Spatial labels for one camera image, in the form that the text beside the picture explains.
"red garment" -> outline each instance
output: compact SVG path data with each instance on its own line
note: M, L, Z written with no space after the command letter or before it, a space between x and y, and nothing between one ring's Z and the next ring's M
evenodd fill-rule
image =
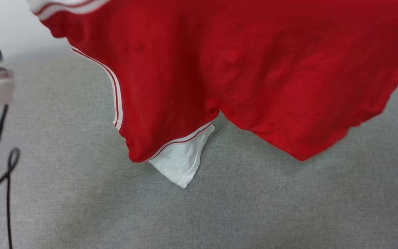
M398 85L398 0L61 0L33 11L115 74L115 123L134 162L219 111L305 160L380 114Z

